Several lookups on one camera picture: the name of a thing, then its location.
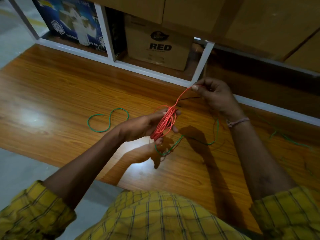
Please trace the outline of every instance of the gray floor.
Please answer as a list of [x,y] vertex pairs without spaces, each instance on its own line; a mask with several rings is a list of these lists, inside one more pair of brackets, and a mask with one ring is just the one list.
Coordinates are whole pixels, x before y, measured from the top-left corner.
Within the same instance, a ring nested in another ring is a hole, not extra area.
[[[42,21],[31,0],[15,0],[30,20]],[[34,44],[10,7],[0,0],[0,68]],[[47,32],[43,25],[33,25],[38,34]],[[57,167],[0,148],[0,210],[21,190],[36,180],[45,180]],[[75,209],[77,219],[58,239],[74,239],[100,220],[121,188],[94,181]]]
[[[45,180],[57,170],[57,167],[0,148],[0,209],[34,181]],[[119,187],[94,181],[75,209],[77,219],[58,239],[74,239],[98,222],[121,191]]]

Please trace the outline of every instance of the shirt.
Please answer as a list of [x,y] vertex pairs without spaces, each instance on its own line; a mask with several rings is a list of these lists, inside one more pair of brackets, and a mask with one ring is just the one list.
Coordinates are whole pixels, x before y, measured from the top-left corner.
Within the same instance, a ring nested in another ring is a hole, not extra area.
[[[251,212],[266,238],[320,239],[319,208],[305,187],[257,200]],[[34,182],[0,213],[1,239],[54,239],[76,219]],[[102,219],[76,239],[249,239],[202,206],[174,193],[122,192]]]

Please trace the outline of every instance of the person's right arm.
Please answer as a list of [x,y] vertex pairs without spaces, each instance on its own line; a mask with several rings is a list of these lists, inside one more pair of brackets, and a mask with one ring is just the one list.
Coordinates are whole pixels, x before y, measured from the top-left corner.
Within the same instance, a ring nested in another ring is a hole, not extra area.
[[[246,118],[225,82],[205,78],[192,89],[230,122]],[[250,121],[234,125],[230,132],[261,230],[273,238],[320,239],[319,209],[309,191],[298,187],[278,164]]]

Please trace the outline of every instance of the red wire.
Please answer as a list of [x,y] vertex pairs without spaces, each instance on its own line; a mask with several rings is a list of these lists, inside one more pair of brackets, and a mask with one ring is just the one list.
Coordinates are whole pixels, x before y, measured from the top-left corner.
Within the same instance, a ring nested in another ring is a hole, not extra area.
[[[165,136],[166,134],[168,134],[171,130],[171,128],[173,127],[175,121],[176,121],[176,111],[178,109],[176,109],[176,105],[179,101],[179,99],[181,98],[181,96],[187,91],[189,90],[191,87],[187,88],[177,99],[176,103],[172,106],[169,107],[168,105],[161,105],[158,108],[155,109],[154,112],[156,112],[159,108],[165,106],[168,108],[168,111],[166,112],[166,114],[163,116],[163,118],[160,120],[157,128],[154,130],[154,132],[152,133],[152,135],[150,136],[151,139],[153,140],[157,140],[160,137]],[[164,130],[169,128],[168,132],[163,134]]]

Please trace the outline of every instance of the pink wristband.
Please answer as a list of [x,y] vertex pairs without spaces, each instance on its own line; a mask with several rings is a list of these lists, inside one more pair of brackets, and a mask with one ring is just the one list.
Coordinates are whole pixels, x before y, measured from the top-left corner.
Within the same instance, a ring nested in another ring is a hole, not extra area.
[[238,121],[236,121],[236,122],[230,122],[230,121],[226,120],[226,124],[228,125],[229,128],[232,128],[232,127],[234,127],[235,125],[237,125],[237,124],[239,124],[239,123],[241,123],[241,122],[244,122],[244,121],[250,121],[250,119],[249,119],[248,117],[246,117],[246,118],[243,118],[243,119],[238,120]]

